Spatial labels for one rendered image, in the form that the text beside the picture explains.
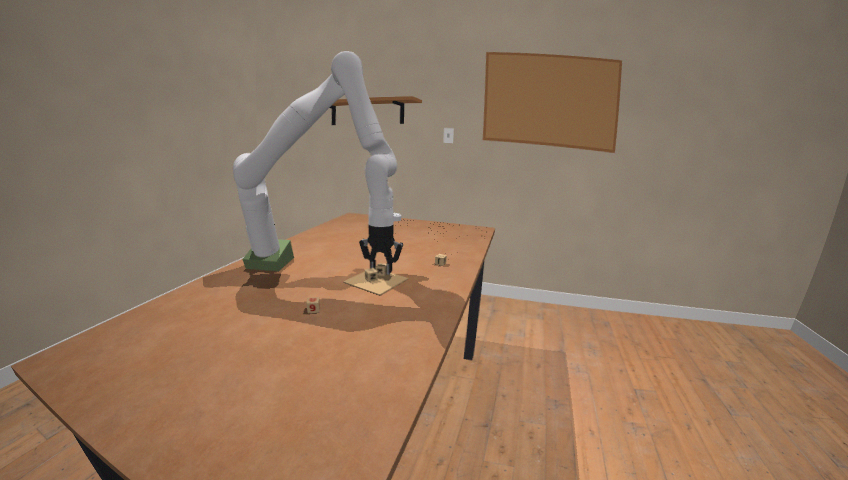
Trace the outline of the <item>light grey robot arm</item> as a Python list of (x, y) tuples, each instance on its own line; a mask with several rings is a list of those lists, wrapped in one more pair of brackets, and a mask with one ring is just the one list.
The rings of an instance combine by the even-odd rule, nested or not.
[(394, 221), (401, 221), (401, 214), (393, 212), (393, 190), (388, 187), (387, 181), (387, 175), (395, 174), (397, 161), (369, 99), (362, 62), (355, 53), (343, 51), (334, 57), (331, 71), (333, 76), (331, 74), (318, 88), (298, 98), (282, 112), (251, 154), (240, 155), (233, 164), (247, 235), (250, 234), (251, 249), (258, 257), (271, 256), (280, 248), (265, 183), (266, 175), (343, 95), (346, 96), (361, 146), (371, 154), (365, 165), (369, 190), (368, 224), (388, 227)]

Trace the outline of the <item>tan flat mat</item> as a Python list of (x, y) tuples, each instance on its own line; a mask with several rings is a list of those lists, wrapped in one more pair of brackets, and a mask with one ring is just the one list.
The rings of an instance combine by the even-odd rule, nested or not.
[(343, 283), (380, 296), (408, 279), (409, 278), (407, 277), (390, 273), (389, 275), (385, 276), (378, 275), (378, 280), (368, 282), (365, 279), (365, 272), (363, 272), (350, 279), (343, 281)]

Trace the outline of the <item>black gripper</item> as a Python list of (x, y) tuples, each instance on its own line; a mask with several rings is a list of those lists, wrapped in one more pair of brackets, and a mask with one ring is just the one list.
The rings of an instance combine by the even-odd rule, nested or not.
[[(368, 259), (370, 261), (370, 268), (374, 268), (376, 266), (376, 254), (377, 252), (384, 253), (386, 257), (386, 274), (389, 275), (392, 272), (393, 263), (395, 263), (400, 256), (401, 250), (403, 248), (403, 243), (398, 243), (395, 241), (394, 234), (394, 224), (388, 227), (374, 227), (368, 224), (368, 239), (362, 239), (359, 241), (363, 257), (364, 259)], [(371, 236), (370, 236), (371, 235)], [(382, 238), (377, 238), (382, 237)], [(369, 253), (368, 243), (372, 247), (371, 253)], [(392, 257), (391, 247), (395, 246), (395, 254)], [(367, 251), (365, 251), (367, 250)], [(374, 256), (374, 257), (373, 257)], [(398, 258), (397, 258), (398, 256)]]

